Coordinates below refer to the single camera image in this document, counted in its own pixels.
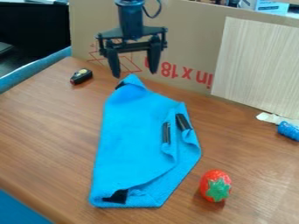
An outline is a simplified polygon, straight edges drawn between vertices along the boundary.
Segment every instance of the red strawberry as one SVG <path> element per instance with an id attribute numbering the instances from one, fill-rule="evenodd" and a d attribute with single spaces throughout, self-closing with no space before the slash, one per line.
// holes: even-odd
<path id="1" fill-rule="evenodd" d="M 200 180 L 201 195 L 211 202 L 220 202 L 232 191 L 232 180 L 221 170 L 211 170 Z"/>

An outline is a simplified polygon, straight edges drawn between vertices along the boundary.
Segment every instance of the blue cloth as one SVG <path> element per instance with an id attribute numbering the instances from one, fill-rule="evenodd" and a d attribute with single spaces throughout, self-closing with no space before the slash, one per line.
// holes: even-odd
<path id="1" fill-rule="evenodd" d="M 43 59 L 33 61 L 28 65 L 21 66 L 12 73 L 0 77 L 0 94 L 67 56 L 71 56 L 71 47 L 67 47 Z"/>
<path id="2" fill-rule="evenodd" d="M 1 224 L 51 224 L 52 222 L 0 190 Z"/>
<path id="3" fill-rule="evenodd" d="M 160 207 L 201 156 L 194 129 L 182 132 L 185 105 L 148 90 L 131 74 L 106 100 L 89 202 L 95 207 Z M 170 143 L 162 143 L 163 123 Z M 106 202 L 128 189 L 124 204 Z"/>

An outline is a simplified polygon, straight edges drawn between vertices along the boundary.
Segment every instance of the cardboard box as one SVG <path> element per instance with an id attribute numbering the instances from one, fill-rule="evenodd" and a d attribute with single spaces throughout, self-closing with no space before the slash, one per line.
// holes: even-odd
<path id="1" fill-rule="evenodd" d="M 240 0 L 239 7 L 284 16 L 288 13 L 289 3 L 278 3 L 268 0 Z"/>
<path id="2" fill-rule="evenodd" d="M 156 1 L 147 1 L 149 11 Z M 299 27 L 299 20 L 251 10 L 183 0 L 164 0 L 159 17 L 146 25 L 166 26 L 168 48 L 158 73 L 151 74 L 146 52 L 121 54 L 122 71 L 199 93 L 209 94 L 215 73 L 226 17 Z M 70 0 L 73 56 L 106 66 L 98 54 L 94 35 L 118 26 L 117 7 L 112 0 Z"/>

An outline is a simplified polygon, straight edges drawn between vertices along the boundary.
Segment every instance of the blue towel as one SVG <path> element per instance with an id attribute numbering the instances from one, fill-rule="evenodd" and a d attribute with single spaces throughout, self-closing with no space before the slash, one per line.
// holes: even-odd
<path id="1" fill-rule="evenodd" d="M 95 207 L 160 207 L 201 156 L 185 105 L 127 76 L 106 100 L 89 203 Z M 170 141 L 163 142 L 163 124 Z"/>

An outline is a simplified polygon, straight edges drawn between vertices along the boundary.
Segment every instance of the white paper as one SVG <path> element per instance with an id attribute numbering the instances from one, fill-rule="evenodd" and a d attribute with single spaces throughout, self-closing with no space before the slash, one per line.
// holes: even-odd
<path id="1" fill-rule="evenodd" d="M 295 126 L 299 126 L 299 120 L 289 119 L 283 116 L 278 116 L 275 114 L 269 114 L 266 112 L 262 112 L 256 116 L 256 118 L 260 121 L 267 122 L 267 123 L 274 123 L 279 125 L 282 121 L 286 121 L 287 123 L 294 124 Z"/>

